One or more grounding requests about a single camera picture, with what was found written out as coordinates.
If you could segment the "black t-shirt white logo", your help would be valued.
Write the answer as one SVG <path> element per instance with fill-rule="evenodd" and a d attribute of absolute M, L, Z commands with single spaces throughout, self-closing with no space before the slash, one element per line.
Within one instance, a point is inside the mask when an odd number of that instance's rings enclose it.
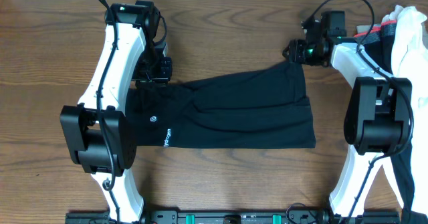
<path fill-rule="evenodd" d="M 313 148 L 313 114 L 300 64 L 128 92 L 139 146 Z"/>

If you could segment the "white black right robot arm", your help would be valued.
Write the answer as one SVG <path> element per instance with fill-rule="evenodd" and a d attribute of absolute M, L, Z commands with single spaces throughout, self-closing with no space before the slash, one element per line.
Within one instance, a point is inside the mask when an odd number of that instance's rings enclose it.
<path fill-rule="evenodd" d="M 378 169 L 411 143 L 411 82 L 384 72 L 361 41 L 351 37 L 294 39 L 283 55 L 297 64 L 332 67 L 352 88 L 344 119 L 348 153 L 330 193 L 329 222 L 364 223 L 364 202 Z"/>

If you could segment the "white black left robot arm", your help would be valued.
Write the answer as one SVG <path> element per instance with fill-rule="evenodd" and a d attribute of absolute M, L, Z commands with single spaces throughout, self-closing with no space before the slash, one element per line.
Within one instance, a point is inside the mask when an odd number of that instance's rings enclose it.
<path fill-rule="evenodd" d="M 68 213 L 66 223 L 146 223 L 144 199 L 132 164 L 136 139 L 126 119 L 132 81 L 165 84 L 172 60 L 164 38 L 155 40 L 165 19 L 152 1 L 114 3 L 105 14 L 106 35 L 94 75 L 75 106 L 64 106 L 60 123 L 73 163 L 100 185 L 109 210 Z"/>

